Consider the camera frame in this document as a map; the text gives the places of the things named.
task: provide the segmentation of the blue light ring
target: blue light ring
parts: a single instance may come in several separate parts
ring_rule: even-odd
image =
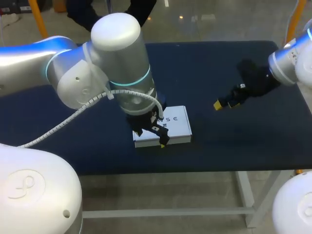
[[[142,80],[144,80],[144,79],[148,76],[150,70],[151,70],[151,66],[149,65],[147,73],[146,73],[142,78],[140,78],[140,79],[138,79],[137,81],[132,82],[132,83],[120,84],[120,83],[115,83],[115,82],[112,82],[112,81],[110,81],[110,82],[111,82],[112,84],[114,84],[114,85],[123,86],[123,87],[125,87],[125,86],[131,86],[131,85],[135,85],[135,84],[139,84]]]

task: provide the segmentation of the table frame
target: table frame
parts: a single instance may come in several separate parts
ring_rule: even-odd
[[[290,179],[293,170],[272,171],[260,195],[254,200],[247,172],[236,172],[243,207],[180,208],[116,211],[84,211],[83,218],[185,216],[185,215],[246,215],[247,228],[256,228],[269,211],[280,187]]]

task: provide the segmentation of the white box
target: white box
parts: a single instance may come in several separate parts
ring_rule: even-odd
[[[158,124],[169,129],[168,144],[191,142],[192,131],[185,106],[167,107],[164,111],[164,120],[159,121]],[[159,137],[145,130],[141,136],[133,132],[133,141],[136,148],[160,145]]]

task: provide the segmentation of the orange pole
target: orange pole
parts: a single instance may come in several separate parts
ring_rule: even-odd
[[[33,15],[35,17],[35,20],[36,20],[36,23],[37,23],[37,26],[38,26],[38,29],[39,29],[41,36],[43,38],[47,38],[48,32],[44,26],[44,22],[43,22],[43,19],[42,19],[42,16],[41,16],[38,4],[37,4],[37,0],[28,0],[28,2],[29,2],[29,5],[31,7],[31,10],[33,12]]]
[[[288,25],[288,31],[287,31],[285,44],[291,41],[295,37],[294,35],[295,35],[296,27],[299,23],[300,17],[302,15],[302,12],[304,10],[306,3],[307,3],[307,0],[298,0],[298,5],[296,9],[294,10],[292,18]]]

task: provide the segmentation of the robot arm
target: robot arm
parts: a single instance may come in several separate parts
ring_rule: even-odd
[[[103,17],[91,31],[91,41],[77,47],[65,37],[52,37],[31,45],[0,49],[0,97],[50,84],[60,100],[79,109],[95,96],[110,90],[130,90],[165,100],[156,91],[140,25],[124,13]],[[166,145],[168,129],[157,124],[158,108],[152,100],[116,95],[133,131],[142,129]]]
[[[237,65],[243,83],[235,86],[225,97],[218,98],[216,110],[243,104],[249,97],[260,97],[283,85],[302,82],[312,86],[312,33],[308,28],[301,36],[291,40],[284,48],[269,56],[269,65],[257,67],[251,60]]]

